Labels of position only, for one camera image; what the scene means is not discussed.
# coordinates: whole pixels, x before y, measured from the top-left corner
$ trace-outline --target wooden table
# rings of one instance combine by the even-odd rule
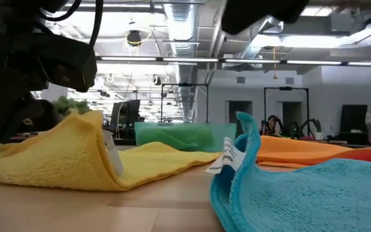
[[[0,232],[223,231],[210,205],[207,167],[123,193],[0,184]]]

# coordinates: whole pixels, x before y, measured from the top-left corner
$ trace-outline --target white label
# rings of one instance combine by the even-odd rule
[[[103,130],[102,137],[104,138],[104,143],[108,150],[108,157],[113,164],[115,172],[118,175],[123,174],[124,167],[120,159],[119,151],[117,151],[117,148],[115,147],[112,133],[110,131]]]
[[[242,165],[245,154],[234,146],[230,138],[226,137],[224,138],[223,153],[205,172],[219,174],[225,165],[231,166],[233,170],[237,171]]]

